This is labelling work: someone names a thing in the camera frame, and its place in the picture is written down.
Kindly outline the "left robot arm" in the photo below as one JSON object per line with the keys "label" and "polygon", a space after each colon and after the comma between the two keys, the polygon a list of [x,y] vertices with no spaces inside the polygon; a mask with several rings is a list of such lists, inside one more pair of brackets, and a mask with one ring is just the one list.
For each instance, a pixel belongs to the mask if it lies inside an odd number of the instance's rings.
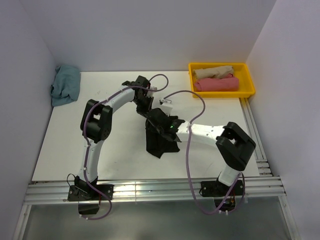
{"label": "left robot arm", "polygon": [[98,163],[104,141],[112,130],[113,113],[129,102],[149,107],[152,97],[148,96],[151,83],[138,76],[135,81],[125,81],[121,88],[106,100],[90,99],[80,124],[85,139],[84,159],[74,184],[80,188],[79,194],[86,200],[96,197],[98,188]]}

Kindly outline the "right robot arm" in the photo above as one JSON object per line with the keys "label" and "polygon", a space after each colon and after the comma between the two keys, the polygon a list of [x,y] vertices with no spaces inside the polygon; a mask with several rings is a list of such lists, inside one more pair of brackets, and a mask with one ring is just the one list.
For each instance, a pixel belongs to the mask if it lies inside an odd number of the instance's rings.
{"label": "right robot arm", "polygon": [[233,190],[236,178],[246,169],[256,148],[254,140],[235,122],[219,126],[195,124],[166,115],[160,108],[152,109],[145,118],[146,151],[157,158],[179,152],[178,144],[183,142],[187,144],[186,158],[191,142],[216,147],[225,162],[216,183],[222,195]]}

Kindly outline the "black t-shirt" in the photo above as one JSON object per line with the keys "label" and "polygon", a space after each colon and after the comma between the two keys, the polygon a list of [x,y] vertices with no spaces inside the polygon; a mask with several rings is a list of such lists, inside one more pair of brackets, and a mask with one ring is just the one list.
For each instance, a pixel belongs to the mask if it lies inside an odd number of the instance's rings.
{"label": "black t-shirt", "polygon": [[145,121],[146,151],[160,159],[165,153],[178,153],[177,142],[168,141],[160,136],[148,120]]}

